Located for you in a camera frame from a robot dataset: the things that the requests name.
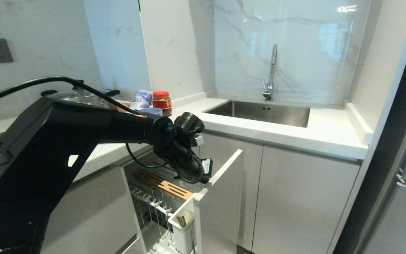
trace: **faucet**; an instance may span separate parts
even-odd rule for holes
[[[267,86],[263,79],[263,86],[264,86],[263,96],[266,98],[266,100],[272,99],[273,74],[275,72],[275,64],[277,64],[277,49],[278,49],[278,45],[275,44],[273,46],[273,50],[272,50],[272,61],[270,63],[269,83],[267,84]]]

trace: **gray cabinet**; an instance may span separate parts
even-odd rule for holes
[[[253,252],[325,254],[359,166],[264,146]]]
[[[116,253],[137,234],[136,223],[124,172],[115,167],[68,190],[51,214],[42,254]]]
[[[204,133],[203,137],[205,143],[200,146],[200,157],[211,158],[214,161],[213,175],[237,149],[244,151],[240,237],[238,244],[245,249],[251,250],[263,146],[208,133]]]

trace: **glass jar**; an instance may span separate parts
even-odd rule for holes
[[[169,117],[172,115],[172,100],[168,91],[153,92],[153,107],[162,108],[162,115]]]

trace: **marble backsplash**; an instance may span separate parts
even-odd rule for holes
[[[369,5],[370,0],[215,0],[217,93],[262,98],[262,79],[269,81],[277,44],[274,100],[341,104]]]

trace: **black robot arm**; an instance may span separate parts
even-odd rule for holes
[[[198,117],[134,115],[40,98],[0,137],[0,253],[38,254],[51,212],[98,143],[147,143],[187,182],[203,176],[191,150]],[[78,156],[69,165],[70,156]]]

